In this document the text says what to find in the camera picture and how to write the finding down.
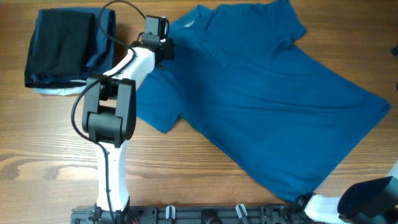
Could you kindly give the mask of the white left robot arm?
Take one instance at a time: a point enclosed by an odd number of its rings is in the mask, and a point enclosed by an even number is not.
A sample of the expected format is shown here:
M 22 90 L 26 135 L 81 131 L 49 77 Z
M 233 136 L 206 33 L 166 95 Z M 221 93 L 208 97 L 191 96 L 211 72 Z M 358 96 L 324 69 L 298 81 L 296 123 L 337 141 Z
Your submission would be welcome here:
M 88 222 L 132 222 L 126 150 L 136 127 L 136 88 L 161 61 L 173 58 L 170 38 L 135 41 L 114 68 L 87 79 L 82 126 L 94 144 L 99 172 L 99 194 Z

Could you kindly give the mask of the blue polo shirt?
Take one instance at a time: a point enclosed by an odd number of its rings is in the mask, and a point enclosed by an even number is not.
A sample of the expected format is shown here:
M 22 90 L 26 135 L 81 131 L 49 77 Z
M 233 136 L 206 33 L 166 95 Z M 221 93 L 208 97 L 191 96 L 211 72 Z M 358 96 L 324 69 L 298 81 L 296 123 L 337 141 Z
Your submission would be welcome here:
M 300 50 L 288 1 L 199 5 L 171 23 L 175 57 L 137 90 L 166 133 L 185 119 L 277 197 L 313 192 L 391 106 Z

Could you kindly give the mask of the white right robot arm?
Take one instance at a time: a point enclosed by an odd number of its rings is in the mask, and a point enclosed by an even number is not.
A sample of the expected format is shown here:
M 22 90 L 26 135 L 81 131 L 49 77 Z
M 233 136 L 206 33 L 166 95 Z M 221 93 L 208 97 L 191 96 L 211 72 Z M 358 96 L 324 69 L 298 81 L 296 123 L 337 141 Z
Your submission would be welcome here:
M 354 184 L 341 197 L 312 196 L 304 212 L 317 223 L 397 224 L 397 164 L 385 177 Z

